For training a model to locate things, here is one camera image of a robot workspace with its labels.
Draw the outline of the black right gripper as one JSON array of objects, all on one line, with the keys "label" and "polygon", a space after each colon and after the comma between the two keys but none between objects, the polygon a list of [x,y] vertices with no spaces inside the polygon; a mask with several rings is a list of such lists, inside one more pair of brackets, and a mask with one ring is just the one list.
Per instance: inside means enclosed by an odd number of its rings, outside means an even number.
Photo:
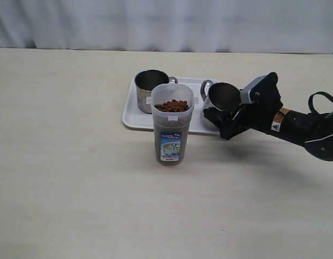
[{"label": "black right gripper", "polygon": [[215,125],[225,140],[250,129],[278,138],[281,123],[277,123],[277,131],[272,129],[274,117],[283,107],[277,83],[276,72],[259,76],[240,90],[243,105],[233,112],[209,107],[203,110],[204,117]]}]

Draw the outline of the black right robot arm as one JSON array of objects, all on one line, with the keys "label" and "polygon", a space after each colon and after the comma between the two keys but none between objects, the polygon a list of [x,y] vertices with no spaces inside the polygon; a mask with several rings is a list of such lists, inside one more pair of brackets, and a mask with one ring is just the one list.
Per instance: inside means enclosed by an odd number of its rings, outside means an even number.
[{"label": "black right robot arm", "polygon": [[313,96],[309,113],[284,108],[275,72],[259,76],[243,89],[225,84],[216,95],[218,103],[203,108],[204,118],[225,140],[255,130],[303,147],[312,156],[333,161],[333,111],[319,113]]}]

